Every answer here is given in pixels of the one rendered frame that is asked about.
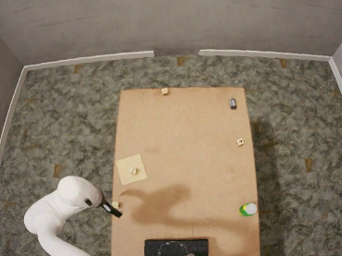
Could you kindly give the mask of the pale yellow mat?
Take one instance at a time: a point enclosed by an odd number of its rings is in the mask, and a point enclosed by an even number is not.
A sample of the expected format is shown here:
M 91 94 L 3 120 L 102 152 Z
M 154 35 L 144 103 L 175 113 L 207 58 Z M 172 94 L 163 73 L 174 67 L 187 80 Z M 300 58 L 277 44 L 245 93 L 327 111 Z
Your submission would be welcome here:
M 116 165 L 122 186 L 147 178 L 140 154 L 116 161 Z M 130 174 L 131 167 L 138 170 L 136 175 Z

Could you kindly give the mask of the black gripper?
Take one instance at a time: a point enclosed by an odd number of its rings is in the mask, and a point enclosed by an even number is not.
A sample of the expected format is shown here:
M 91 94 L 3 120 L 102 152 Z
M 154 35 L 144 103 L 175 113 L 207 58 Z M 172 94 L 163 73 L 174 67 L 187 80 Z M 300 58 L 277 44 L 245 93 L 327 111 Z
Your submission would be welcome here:
M 101 192 L 102 193 L 102 192 Z M 110 203 L 108 202 L 108 201 L 105 201 L 105 199 L 104 199 L 104 195 L 103 195 L 103 193 L 102 193 L 102 201 L 101 201 L 101 203 L 96 207 L 96 208 L 99 208 L 99 207 L 102 207 L 102 208 L 106 208 L 106 211 L 108 212 L 108 213 L 110 213 L 110 214 L 112 214 L 112 215 L 114 215 L 115 217 L 118 217 L 118 218 L 120 218 L 121 217 L 121 215 L 122 215 L 122 213 L 123 213 L 123 211 L 120 211 L 120 210 L 117 210 L 115 207 L 113 207 L 112 205 L 110 205 Z M 107 202 L 107 203 L 105 203 L 105 202 Z M 107 204 L 107 205 L 106 205 Z M 104 209 L 105 209 L 104 208 Z

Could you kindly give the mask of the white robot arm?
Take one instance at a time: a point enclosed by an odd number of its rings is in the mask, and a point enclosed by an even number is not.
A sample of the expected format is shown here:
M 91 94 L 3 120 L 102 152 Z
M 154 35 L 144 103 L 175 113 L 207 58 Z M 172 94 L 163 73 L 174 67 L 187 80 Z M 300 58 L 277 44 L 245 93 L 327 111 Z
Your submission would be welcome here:
M 24 216 L 24 223 L 31 233 L 38 233 L 40 244 L 51 256 L 91 256 L 56 235 L 61 232 L 69 216 L 87 208 L 96 208 L 101 201 L 101 191 L 88 180 L 64 177 L 56 191 L 30 207 Z

